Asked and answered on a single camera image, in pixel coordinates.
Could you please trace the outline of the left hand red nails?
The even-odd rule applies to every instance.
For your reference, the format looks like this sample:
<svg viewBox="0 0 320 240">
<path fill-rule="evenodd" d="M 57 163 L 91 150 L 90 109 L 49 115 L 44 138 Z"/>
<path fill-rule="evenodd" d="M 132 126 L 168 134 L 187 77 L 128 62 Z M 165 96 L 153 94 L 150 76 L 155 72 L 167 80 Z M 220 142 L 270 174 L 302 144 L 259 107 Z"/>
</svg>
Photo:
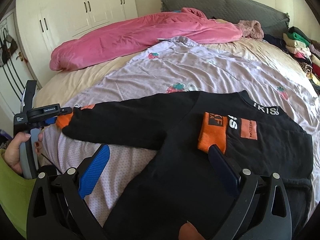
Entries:
<svg viewBox="0 0 320 240">
<path fill-rule="evenodd" d="M 20 164 L 20 145 L 23 142 L 27 142 L 30 138 L 31 135 L 28 133 L 17 133 L 3 154 L 5 163 L 17 174 L 22 174 Z"/>
</svg>

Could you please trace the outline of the right hand thumb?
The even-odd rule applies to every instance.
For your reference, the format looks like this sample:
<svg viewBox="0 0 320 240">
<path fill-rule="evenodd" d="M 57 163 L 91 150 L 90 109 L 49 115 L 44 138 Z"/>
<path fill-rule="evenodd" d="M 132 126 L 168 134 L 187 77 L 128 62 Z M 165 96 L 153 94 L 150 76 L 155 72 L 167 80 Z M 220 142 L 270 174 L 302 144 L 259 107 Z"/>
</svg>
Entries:
<svg viewBox="0 0 320 240">
<path fill-rule="evenodd" d="M 180 228 L 178 234 L 179 240 L 204 240 L 203 236 L 196 230 L 190 222 L 186 222 Z"/>
</svg>

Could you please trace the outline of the green sleeve forearm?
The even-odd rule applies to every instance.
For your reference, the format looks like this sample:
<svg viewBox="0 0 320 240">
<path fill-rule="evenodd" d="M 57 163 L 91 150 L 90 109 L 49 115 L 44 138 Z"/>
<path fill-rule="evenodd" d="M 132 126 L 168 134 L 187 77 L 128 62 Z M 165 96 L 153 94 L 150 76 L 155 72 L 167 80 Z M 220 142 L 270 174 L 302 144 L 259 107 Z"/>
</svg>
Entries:
<svg viewBox="0 0 320 240">
<path fill-rule="evenodd" d="M 1 149 L 1 207 L 19 234 L 27 237 L 27 215 L 35 179 L 27 180 L 4 161 Z"/>
</svg>

